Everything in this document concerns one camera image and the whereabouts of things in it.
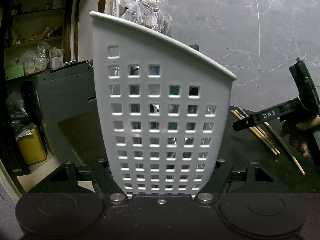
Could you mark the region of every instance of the black mechanical base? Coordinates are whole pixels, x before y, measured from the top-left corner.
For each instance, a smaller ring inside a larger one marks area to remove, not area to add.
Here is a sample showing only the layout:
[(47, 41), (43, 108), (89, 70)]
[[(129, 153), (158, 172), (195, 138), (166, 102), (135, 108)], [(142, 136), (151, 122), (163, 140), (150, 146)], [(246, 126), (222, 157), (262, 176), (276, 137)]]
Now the black mechanical base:
[[(104, 160), (90, 167), (61, 165), (16, 206), (23, 239), (302, 239), (304, 203), (258, 163), (247, 171), (218, 160), (193, 200), (190, 195), (132, 199), (108, 174)], [(96, 193), (77, 181), (92, 181)], [(231, 182), (245, 182), (230, 190)]]

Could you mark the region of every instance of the basket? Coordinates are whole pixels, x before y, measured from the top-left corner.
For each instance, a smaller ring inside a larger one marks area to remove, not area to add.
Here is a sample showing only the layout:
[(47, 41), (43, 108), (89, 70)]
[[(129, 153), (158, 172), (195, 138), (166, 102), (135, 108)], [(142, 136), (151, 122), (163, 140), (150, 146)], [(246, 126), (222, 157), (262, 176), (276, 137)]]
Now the basket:
[(236, 76), (146, 27), (91, 12), (111, 172), (128, 195), (191, 194), (212, 175)]

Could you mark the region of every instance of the gray appliance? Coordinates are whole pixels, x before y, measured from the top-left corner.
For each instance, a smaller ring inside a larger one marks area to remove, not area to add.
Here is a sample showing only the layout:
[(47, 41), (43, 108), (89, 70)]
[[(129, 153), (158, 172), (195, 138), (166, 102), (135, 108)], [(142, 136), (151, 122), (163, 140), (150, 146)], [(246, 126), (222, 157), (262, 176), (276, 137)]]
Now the gray appliance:
[(78, 114), (97, 111), (93, 68), (85, 61), (33, 77), (37, 113), (48, 148), (60, 164), (83, 165), (61, 133), (58, 122)]

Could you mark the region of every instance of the silver screw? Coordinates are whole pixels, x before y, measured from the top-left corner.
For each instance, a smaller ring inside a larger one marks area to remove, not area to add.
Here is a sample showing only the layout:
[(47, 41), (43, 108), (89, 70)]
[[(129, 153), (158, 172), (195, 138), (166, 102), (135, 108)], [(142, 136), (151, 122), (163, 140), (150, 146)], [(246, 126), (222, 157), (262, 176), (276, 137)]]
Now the silver screw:
[(210, 193), (200, 193), (198, 199), (201, 201), (210, 201), (213, 199), (213, 196)]
[(162, 205), (162, 204), (164, 204), (164, 203), (166, 203), (166, 201), (164, 200), (164, 199), (158, 199), (158, 201), (157, 201), (160, 205)]
[(122, 193), (114, 193), (110, 195), (110, 200), (113, 202), (120, 202), (125, 200), (125, 195), (123, 195)]

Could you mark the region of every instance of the green box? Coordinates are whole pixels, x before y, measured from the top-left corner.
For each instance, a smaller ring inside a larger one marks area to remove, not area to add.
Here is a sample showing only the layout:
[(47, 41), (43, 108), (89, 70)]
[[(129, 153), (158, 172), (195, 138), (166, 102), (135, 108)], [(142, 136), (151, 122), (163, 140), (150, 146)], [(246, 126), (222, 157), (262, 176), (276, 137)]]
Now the green box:
[(21, 76), (24, 76), (23, 65), (7, 68), (5, 70), (5, 80), (11, 80)]

